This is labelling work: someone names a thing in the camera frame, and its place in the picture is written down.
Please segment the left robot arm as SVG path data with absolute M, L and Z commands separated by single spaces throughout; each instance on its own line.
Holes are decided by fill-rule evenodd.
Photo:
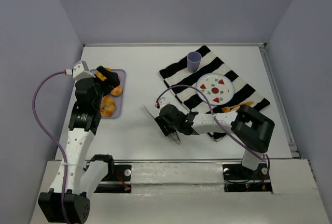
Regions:
M 97 67 L 104 79 L 76 64 L 70 74 L 75 79 L 76 101 L 71 111 L 65 147 L 57 144 L 62 161 L 47 192 L 38 197 L 38 205 L 49 223 L 85 223 L 90 199 L 101 180 L 114 173 L 111 155 L 86 156 L 100 120 L 103 97 L 120 85 L 117 73 Z

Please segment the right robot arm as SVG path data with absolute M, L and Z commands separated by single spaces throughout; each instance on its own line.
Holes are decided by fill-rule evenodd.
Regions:
M 157 110 L 154 120 L 165 136 L 180 132 L 184 135 L 224 133 L 235 138 L 244 149 L 241 165 L 255 171 L 268 151 L 274 122 L 256 109 L 242 105 L 236 111 L 202 114 L 178 110 L 167 104 Z

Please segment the large orange bread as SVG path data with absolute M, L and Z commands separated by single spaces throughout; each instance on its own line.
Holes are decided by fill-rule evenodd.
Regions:
M 111 96 L 102 98 L 100 113 L 102 117 L 111 117 L 116 110 L 116 103 Z

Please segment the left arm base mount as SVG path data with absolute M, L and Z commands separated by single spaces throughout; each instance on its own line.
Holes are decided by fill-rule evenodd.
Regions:
M 98 184 L 95 193 L 131 193 L 131 164 L 115 164 L 114 173 L 108 173 Z

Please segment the metal food tongs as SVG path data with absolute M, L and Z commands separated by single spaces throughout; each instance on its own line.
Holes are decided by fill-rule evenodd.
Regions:
M 148 112 L 148 114 L 153 118 L 154 122 L 155 122 L 155 118 L 159 116 L 159 109 L 154 108 L 152 106 L 149 105 L 143 105 L 144 109 Z M 177 134 L 177 132 L 166 136 L 168 139 L 171 139 L 172 141 L 174 141 L 176 144 L 180 144 L 181 140 Z

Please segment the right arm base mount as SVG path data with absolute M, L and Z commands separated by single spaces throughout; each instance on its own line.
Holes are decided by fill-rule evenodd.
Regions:
M 272 192 L 270 176 L 266 164 L 259 164 L 252 171 L 241 164 L 224 164 L 223 180 L 225 192 Z

